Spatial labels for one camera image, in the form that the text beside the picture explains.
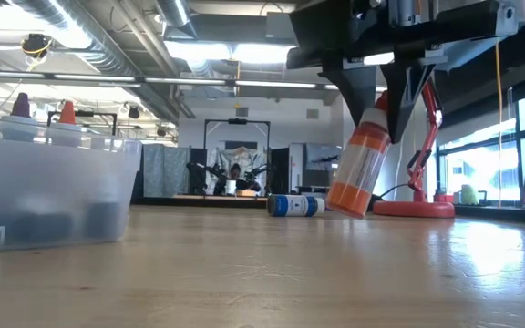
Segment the clear plastic storage bin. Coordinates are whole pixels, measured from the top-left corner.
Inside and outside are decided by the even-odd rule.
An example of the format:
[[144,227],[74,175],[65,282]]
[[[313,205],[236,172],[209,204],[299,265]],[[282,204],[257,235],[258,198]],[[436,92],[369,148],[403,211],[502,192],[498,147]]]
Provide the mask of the clear plastic storage bin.
[[[37,127],[32,142],[6,140],[0,133],[0,251],[118,240],[128,224],[141,144],[82,131],[79,147],[57,146],[46,137],[46,127]],[[88,206],[95,202],[118,204],[116,239],[86,236]],[[6,244],[6,226],[23,213],[68,214],[72,232],[59,242]]]

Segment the red desk lamp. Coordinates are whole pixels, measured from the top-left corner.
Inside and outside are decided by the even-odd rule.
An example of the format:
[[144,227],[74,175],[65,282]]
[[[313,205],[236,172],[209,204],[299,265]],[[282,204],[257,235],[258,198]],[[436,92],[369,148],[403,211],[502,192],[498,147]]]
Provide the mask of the red desk lamp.
[[379,200],[373,205],[373,213],[395,217],[453,219],[454,205],[447,201],[429,202],[427,193],[423,189],[423,174],[442,123],[442,105],[432,79],[423,86],[421,95],[427,110],[428,131],[422,149],[417,151],[407,164],[409,175],[407,186],[413,190],[413,200]]

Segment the black cabinet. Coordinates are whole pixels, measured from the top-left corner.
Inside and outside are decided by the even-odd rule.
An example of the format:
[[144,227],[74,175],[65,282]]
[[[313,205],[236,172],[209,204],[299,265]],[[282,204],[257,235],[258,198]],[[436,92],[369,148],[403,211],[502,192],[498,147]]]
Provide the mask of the black cabinet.
[[290,192],[290,153],[288,148],[273,149],[271,151],[273,174],[271,178],[271,192],[288,194]]

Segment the black station frame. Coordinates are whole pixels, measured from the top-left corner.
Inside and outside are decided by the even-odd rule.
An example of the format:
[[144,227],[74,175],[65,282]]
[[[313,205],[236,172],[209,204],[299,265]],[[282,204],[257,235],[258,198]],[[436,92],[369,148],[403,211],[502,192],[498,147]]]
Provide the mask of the black station frame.
[[[61,116],[61,111],[49,111],[47,113],[47,121],[46,126],[50,127],[53,123],[52,117],[53,116]],[[106,126],[101,126],[102,128],[110,128],[111,129],[111,135],[116,136],[117,134],[117,125],[118,125],[118,116],[114,113],[101,113],[101,112],[94,112],[94,111],[86,111],[86,110],[76,110],[74,112],[74,116],[76,117],[86,117],[86,118],[93,118],[93,117],[111,117],[112,123],[108,124]]]
[[[271,122],[268,120],[249,120],[246,118],[228,118],[228,119],[205,119],[204,125],[203,125],[203,143],[202,147],[204,149],[207,148],[207,138],[208,133],[212,130],[208,130],[208,125],[211,122],[217,122],[217,123],[227,123],[229,125],[248,125],[248,124],[264,124],[267,127],[266,132],[266,164],[265,167],[267,169],[271,168],[271,147],[270,147],[270,136],[271,136]],[[271,193],[271,175],[270,173],[267,173],[267,180],[265,185],[265,196],[268,196]]]

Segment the gray partition screen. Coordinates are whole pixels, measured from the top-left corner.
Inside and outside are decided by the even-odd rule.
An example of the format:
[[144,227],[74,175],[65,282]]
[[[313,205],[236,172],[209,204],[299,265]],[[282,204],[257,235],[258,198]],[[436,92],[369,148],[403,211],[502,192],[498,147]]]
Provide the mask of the gray partition screen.
[[143,146],[143,193],[149,198],[173,198],[188,191],[190,149],[159,144]]

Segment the large blue food coloring bottle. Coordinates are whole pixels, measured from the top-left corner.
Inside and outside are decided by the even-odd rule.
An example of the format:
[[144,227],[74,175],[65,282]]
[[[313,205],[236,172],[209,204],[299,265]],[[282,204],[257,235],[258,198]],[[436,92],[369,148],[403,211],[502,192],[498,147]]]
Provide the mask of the large blue food coloring bottle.
[[267,198],[266,209],[272,217],[313,217],[325,212],[325,201],[304,195],[276,195]]

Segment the gray equipment cabinet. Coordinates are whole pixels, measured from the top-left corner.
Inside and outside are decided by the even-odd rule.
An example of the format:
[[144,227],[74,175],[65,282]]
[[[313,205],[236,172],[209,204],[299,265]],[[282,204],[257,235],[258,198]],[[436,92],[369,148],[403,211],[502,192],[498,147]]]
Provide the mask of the gray equipment cabinet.
[[333,144],[306,143],[304,145],[303,185],[310,187],[329,187],[335,172],[339,167],[339,160],[319,164],[310,163],[311,160],[342,154],[342,147]]

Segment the round silver ventilation duct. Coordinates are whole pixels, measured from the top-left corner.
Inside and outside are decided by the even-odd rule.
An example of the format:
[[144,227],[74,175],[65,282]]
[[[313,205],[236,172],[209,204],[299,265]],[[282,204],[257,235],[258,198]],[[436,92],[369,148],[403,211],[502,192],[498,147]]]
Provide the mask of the round silver ventilation duct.
[[[50,25],[55,40],[75,48],[77,56],[103,76],[139,76],[141,70],[109,36],[101,24],[79,0],[7,0],[32,17]],[[134,87],[129,93],[157,117],[173,123],[180,116],[192,118],[193,113],[174,96],[171,89],[164,93],[147,84]]]
[[163,21],[171,27],[179,29],[189,37],[198,35],[190,20],[190,7],[186,0],[155,0],[156,7]]

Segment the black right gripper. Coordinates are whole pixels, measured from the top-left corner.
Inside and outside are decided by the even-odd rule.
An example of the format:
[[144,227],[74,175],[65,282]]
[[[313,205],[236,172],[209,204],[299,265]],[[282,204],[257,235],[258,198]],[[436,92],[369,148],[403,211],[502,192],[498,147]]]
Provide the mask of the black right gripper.
[[[394,53],[418,56],[432,46],[515,35],[525,25],[525,0],[483,0],[454,7],[413,26],[392,27],[386,0],[313,0],[289,14],[297,47],[287,55],[289,69],[318,67],[330,56],[363,58]],[[381,66],[387,83],[389,136],[398,143],[434,65]],[[323,71],[334,84],[357,126],[376,100],[376,68]]]

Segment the pale green bottle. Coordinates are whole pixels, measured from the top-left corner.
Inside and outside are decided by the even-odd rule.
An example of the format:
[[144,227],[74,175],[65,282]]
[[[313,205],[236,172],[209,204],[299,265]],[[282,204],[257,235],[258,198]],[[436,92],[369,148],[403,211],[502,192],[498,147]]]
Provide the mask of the pale green bottle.
[[460,204],[462,205],[478,205],[479,194],[470,179],[463,179],[460,190]]

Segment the large orange-banded coloring bottle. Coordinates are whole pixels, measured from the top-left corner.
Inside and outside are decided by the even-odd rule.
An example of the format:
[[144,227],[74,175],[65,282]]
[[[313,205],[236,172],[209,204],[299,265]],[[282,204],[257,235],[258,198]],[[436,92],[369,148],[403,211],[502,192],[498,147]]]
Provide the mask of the large orange-banded coloring bottle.
[[388,93],[384,91],[375,106],[364,111],[339,159],[326,198],[328,209],[356,218],[366,214],[391,144],[387,110]]

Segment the gray ceiling unit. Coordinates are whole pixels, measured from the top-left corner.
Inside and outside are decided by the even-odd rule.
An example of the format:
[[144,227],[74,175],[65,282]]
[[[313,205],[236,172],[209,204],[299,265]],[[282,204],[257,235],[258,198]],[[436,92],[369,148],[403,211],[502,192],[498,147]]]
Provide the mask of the gray ceiling unit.
[[268,12],[266,14],[265,36],[274,43],[294,45],[296,36],[289,14]]

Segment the silver fabric cover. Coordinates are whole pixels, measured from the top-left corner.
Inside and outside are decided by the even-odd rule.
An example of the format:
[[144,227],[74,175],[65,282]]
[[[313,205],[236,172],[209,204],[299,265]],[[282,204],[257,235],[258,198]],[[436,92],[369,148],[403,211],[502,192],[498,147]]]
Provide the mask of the silver fabric cover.
[[264,152],[254,149],[239,147],[237,149],[210,149],[207,153],[207,165],[213,167],[218,165],[230,175],[231,169],[238,164],[241,169],[240,179],[246,178],[246,173],[259,168],[267,162]]

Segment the black metal table frame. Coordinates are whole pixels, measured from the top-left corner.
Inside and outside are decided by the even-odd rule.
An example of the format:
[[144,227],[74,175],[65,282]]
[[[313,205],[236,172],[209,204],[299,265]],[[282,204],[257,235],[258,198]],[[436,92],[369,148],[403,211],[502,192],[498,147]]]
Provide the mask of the black metal table frame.
[[[207,207],[207,208],[236,208],[236,209],[265,209],[264,201],[238,200],[185,200],[174,198],[133,198],[132,205],[146,206],[178,206],[178,207]],[[497,208],[474,207],[458,205],[456,214],[461,217],[483,220],[499,220],[515,223],[525,223],[525,208]]]

